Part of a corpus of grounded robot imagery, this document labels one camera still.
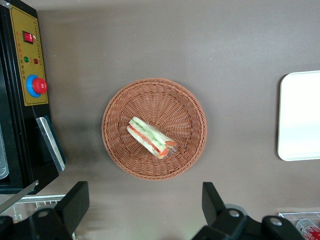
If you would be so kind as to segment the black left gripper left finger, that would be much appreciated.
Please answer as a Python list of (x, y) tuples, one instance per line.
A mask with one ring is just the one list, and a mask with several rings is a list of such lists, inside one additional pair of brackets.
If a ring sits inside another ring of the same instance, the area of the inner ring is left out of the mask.
[(28, 218), (16, 223), (11, 216), (1, 216), (0, 238), (71, 240), (89, 207), (88, 182), (79, 181), (54, 207), (43, 206)]

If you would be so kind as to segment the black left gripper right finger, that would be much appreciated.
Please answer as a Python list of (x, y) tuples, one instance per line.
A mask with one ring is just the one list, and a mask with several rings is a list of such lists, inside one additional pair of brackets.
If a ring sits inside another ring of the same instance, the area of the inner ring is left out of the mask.
[(212, 182), (202, 183), (202, 211), (207, 222), (194, 240), (303, 240), (287, 219), (267, 215), (258, 222), (241, 210), (226, 207)]

